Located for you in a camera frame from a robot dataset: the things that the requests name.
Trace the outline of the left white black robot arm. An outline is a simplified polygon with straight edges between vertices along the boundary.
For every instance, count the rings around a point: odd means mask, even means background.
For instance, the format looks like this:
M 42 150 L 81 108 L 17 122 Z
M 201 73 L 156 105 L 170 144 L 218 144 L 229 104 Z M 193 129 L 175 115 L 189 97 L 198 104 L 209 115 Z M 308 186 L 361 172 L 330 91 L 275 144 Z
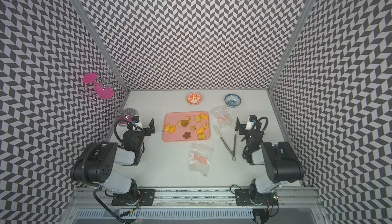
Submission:
M 145 152 L 144 139 L 156 132 L 154 120 L 143 128 L 138 116 L 119 119 L 113 133 L 118 142 L 93 142 L 77 158 L 70 171 L 73 181 L 113 192 L 114 197 L 139 198 L 136 181 L 114 170 L 115 165 L 137 166 Z

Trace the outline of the brown star cookie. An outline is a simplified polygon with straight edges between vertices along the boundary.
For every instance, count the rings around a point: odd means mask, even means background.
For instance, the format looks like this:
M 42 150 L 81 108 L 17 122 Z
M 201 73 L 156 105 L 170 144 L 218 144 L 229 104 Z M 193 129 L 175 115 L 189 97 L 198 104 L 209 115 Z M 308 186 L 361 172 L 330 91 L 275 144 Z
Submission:
M 185 132 L 182 136 L 183 136 L 184 139 L 189 139 L 189 138 L 191 138 L 191 133 L 190 132 Z

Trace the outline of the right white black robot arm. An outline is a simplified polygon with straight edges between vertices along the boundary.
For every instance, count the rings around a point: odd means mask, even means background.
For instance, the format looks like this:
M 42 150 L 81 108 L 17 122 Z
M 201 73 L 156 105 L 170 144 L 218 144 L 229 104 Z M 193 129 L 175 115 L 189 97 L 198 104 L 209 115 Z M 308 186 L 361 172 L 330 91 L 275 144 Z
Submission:
M 268 118 L 250 115 L 242 124 L 236 119 L 235 131 L 242 135 L 245 142 L 242 158 L 251 166 L 265 167 L 265 176 L 253 179 L 249 186 L 252 201 L 257 201 L 265 194 L 287 183 L 301 181 L 304 178 L 303 166 L 287 141 L 278 143 L 264 142 Z

